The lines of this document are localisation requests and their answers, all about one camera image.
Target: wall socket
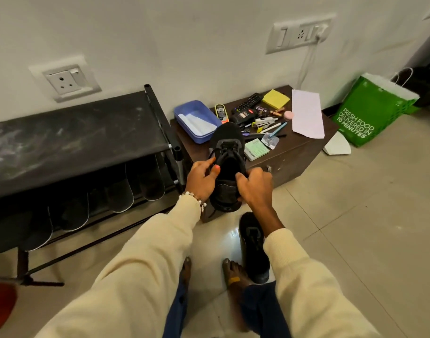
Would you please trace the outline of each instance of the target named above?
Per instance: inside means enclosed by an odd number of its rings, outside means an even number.
[[[43,93],[64,102],[101,91],[83,56],[29,67]]]
[[[78,85],[74,80],[71,71],[65,70],[57,73],[52,73],[50,75],[46,75],[47,80],[54,87],[59,95],[67,94],[68,92],[73,92],[77,90],[81,90],[82,86]]]
[[[335,14],[329,14],[274,23],[268,37],[266,53],[290,50],[325,41],[335,17]]]

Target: blue jeans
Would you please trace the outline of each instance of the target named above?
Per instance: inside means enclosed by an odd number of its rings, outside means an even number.
[[[290,331],[274,292],[276,281],[251,285],[243,290],[240,308],[248,328],[261,338],[290,338]],[[182,280],[166,318],[163,338],[179,338],[187,313],[187,296]]]

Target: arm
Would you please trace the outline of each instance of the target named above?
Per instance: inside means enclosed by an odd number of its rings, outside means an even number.
[[[379,337],[376,329],[343,296],[324,264],[311,259],[271,206],[270,173],[253,169],[237,186],[263,228],[265,253],[276,277],[276,296],[292,337]]]
[[[219,166],[205,176],[214,159],[195,163],[188,175],[187,191],[199,199],[208,198],[215,187]],[[182,196],[167,215],[150,218],[91,289],[55,315],[37,337],[161,338],[200,216],[197,200]]]

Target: green paper bag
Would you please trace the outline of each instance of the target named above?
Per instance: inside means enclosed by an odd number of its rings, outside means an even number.
[[[419,96],[387,79],[364,73],[333,117],[356,147],[369,142],[404,113]]]

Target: blue pen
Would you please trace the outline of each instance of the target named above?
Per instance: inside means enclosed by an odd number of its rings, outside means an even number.
[[[282,128],[284,128],[286,126],[287,122],[284,122],[283,124],[281,124],[278,129],[276,129],[274,132],[271,133],[270,137],[274,136],[277,132],[279,132]]]

